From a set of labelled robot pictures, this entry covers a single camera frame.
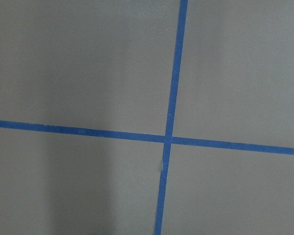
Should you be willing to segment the brown paper table cover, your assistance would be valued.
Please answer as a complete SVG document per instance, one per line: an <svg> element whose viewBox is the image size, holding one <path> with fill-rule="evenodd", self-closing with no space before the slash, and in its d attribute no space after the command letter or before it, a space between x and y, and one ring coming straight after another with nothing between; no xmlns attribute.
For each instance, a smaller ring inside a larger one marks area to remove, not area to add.
<svg viewBox="0 0 294 235"><path fill-rule="evenodd" d="M0 0L0 235L294 235L294 0Z"/></svg>

